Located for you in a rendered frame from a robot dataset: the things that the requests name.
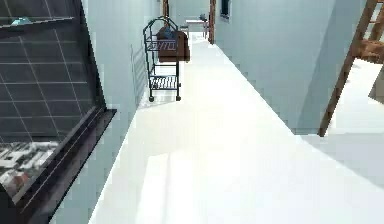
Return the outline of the white table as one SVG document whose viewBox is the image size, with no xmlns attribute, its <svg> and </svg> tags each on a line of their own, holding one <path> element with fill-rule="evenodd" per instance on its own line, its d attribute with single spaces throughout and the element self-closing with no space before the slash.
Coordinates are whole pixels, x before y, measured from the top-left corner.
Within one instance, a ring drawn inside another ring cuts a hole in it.
<svg viewBox="0 0 384 224">
<path fill-rule="evenodd" d="M 200 20 L 200 19 L 187 19 L 185 20 L 186 25 L 188 27 L 187 29 L 187 36 L 189 37 L 190 34 L 190 26 L 191 25 L 202 25 L 203 26 L 203 37 L 207 38 L 207 33 L 209 30 L 209 21 L 208 20 Z"/>
</svg>

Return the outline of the large dark framed window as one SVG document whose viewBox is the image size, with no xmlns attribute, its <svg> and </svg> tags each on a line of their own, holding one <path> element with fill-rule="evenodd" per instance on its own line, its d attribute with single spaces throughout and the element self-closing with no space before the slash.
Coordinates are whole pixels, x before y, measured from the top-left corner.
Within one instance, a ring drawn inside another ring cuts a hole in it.
<svg viewBox="0 0 384 224">
<path fill-rule="evenodd" d="M 114 114 L 82 0 L 0 0 L 0 224 L 50 224 Z"/>
</svg>

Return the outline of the dark framed wall picture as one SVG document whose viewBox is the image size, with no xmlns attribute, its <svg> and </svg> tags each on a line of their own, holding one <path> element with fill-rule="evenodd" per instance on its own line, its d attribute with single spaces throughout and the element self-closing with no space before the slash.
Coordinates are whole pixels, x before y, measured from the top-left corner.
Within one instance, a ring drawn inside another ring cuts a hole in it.
<svg viewBox="0 0 384 224">
<path fill-rule="evenodd" d="M 230 0 L 221 0 L 220 16 L 225 19 L 230 17 Z"/>
</svg>

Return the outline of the brown wooden door frame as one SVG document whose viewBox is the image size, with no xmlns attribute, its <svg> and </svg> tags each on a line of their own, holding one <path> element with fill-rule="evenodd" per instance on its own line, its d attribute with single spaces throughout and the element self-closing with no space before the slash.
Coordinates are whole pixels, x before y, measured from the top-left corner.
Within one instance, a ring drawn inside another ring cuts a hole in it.
<svg viewBox="0 0 384 224">
<path fill-rule="evenodd" d="M 211 45 L 214 44 L 214 31 L 215 31 L 215 12 L 216 12 L 216 0 L 210 0 L 209 11 L 209 37 L 208 41 Z"/>
</svg>

